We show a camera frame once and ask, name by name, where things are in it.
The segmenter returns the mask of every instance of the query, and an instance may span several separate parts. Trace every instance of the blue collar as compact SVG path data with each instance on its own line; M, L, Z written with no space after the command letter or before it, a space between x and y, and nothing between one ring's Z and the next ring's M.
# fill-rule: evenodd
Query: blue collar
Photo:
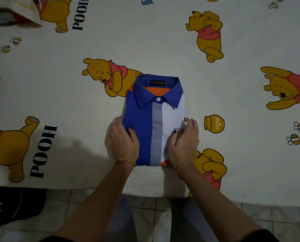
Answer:
M153 86L150 85L150 80L165 81L165 86ZM133 91L136 96L138 106L142 108L150 100L156 97L154 94L149 92L145 87L159 87L159 88L170 88L170 90L162 95L172 106L178 108L180 98L183 94L183 88L181 87L180 80L178 77L172 76L160 76L151 74L141 74L136 78L133 85Z

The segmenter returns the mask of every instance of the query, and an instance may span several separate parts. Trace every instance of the orange trim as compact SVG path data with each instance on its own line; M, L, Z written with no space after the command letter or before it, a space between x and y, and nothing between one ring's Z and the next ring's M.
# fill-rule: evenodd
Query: orange trim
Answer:
M170 159L166 159L165 161L160 163L161 167L171 166Z
M144 86L144 89L147 89L149 92L151 92L155 96L162 96L169 92L170 88L160 88L160 87L148 87Z

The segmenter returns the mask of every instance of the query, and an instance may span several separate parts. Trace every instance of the forearm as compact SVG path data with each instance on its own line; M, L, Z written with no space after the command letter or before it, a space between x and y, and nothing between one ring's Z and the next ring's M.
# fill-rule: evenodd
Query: forearm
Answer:
M237 242L261 229L249 216L213 187L194 165L177 168L198 207L220 242Z
M65 222L56 236L75 242L102 241L132 169L131 163L116 163L93 194Z

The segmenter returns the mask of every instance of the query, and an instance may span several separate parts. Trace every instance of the black cloth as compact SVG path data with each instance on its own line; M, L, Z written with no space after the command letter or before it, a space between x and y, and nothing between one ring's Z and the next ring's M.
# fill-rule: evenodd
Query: black cloth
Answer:
M0 187L0 227L39 215L45 200L45 189Z
M241 242L262 242L262 241L268 241L268 242L279 242L279 240L276 239L273 234L266 229L257 230L253 233L251 233L249 236L247 236L244 240ZM51 236L48 238L43 239L40 242L74 242L70 239L61 238L57 236Z

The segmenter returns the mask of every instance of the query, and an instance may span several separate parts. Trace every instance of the left hand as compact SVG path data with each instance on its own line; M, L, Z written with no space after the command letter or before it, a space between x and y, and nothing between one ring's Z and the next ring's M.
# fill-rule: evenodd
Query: left hand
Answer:
M122 125L122 117L113 119L110 125L110 146L114 160L128 159L133 162L139 157L139 140L136 132L129 127L129 133Z

